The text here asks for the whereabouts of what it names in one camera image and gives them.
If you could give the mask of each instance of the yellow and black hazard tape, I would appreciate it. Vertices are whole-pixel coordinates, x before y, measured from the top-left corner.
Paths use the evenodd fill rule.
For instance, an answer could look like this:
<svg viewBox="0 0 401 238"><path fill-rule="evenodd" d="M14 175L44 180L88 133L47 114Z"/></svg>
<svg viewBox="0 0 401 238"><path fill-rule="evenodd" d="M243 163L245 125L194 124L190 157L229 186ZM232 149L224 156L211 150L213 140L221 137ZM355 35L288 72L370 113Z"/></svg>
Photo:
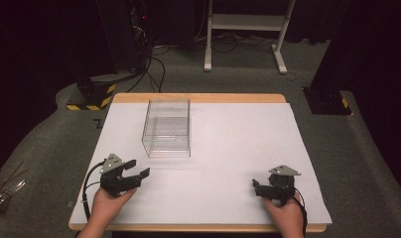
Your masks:
<svg viewBox="0 0 401 238"><path fill-rule="evenodd" d="M79 110L91 110L91 111L96 111L96 110L103 110L108 103L111 100L111 97L113 95L114 88L116 87L116 84L112 84L104 90L103 93L98 93L95 103L71 103L67 105L67 109L71 111L79 111Z"/></svg>

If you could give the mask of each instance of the transparent acrylic container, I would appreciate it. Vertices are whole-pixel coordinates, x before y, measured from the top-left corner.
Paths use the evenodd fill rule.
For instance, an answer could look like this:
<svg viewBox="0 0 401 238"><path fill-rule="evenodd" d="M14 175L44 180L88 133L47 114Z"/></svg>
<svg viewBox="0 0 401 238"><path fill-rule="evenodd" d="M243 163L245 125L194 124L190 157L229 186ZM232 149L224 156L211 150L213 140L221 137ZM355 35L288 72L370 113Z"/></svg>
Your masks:
<svg viewBox="0 0 401 238"><path fill-rule="evenodd" d="M189 157L191 155L191 101L151 99L142 143L148 157Z"/></svg>

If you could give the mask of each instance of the human hand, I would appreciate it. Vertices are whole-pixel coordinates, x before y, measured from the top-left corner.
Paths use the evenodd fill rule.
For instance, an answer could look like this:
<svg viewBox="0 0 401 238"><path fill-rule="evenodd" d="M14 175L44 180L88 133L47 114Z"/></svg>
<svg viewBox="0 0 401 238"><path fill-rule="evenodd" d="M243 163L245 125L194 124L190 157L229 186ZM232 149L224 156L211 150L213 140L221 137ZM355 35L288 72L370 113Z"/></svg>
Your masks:
<svg viewBox="0 0 401 238"><path fill-rule="evenodd" d="M95 193L88 223L78 237L101 237L108 224L117 216L123 205L135 192L136 188L133 188L118 197L114 197L100 187Z"/></svg>
<svg viewBox="0 0 401 238"><path fill-rule="evenodd" d="M297 202L290 198L287 203L278 207L268 198L262 197L266 210L271 214L275 226L284 238L303 238L303 213Z"/></svg>

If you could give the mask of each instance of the metal stand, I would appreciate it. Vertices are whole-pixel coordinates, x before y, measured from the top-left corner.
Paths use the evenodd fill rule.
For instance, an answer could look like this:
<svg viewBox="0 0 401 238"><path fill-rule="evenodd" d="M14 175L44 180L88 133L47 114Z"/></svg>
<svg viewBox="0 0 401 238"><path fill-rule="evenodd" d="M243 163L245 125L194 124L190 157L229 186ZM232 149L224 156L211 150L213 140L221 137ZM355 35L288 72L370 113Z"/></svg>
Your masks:
<svg viewBox="0 0 401 238"><path fill-rule="evenodd" d="M284 16L263 15L235 15L235 14L212 14L212 0L209 0L207 18L206 49L204 54L204 70L212 70L211 34L212 29L226 30L249 30L249 31L272 31L280 32L277 45L272 45L272 53L281 74L287 73L281 56L281 46L287 32L288 25L296 0L290 0L287 12Z"/></svg>

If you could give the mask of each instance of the white tabletop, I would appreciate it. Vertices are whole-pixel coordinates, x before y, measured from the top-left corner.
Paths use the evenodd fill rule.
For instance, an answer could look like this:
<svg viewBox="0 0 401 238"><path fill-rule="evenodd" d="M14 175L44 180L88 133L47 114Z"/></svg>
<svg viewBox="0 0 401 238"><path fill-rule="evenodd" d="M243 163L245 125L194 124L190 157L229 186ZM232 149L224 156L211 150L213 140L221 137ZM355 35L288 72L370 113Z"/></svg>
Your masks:
<svg viewBox="0 0 401 238"><path fill-rule="evenodd" d="M306 202L308 231L323 231L332 223L290 104L193 102L188 158L148 158L142 144L147 106L111 104L88 168L110 154L137 160L125 177L151 168L108 229L275 231L252 179L269 184L268 170L281 165L301 173L295 186ZM89 183L99 179L95 171ZM97 188L87 190L89 201ZM82 229L85 223L78 202L69 227Z"/></svg>

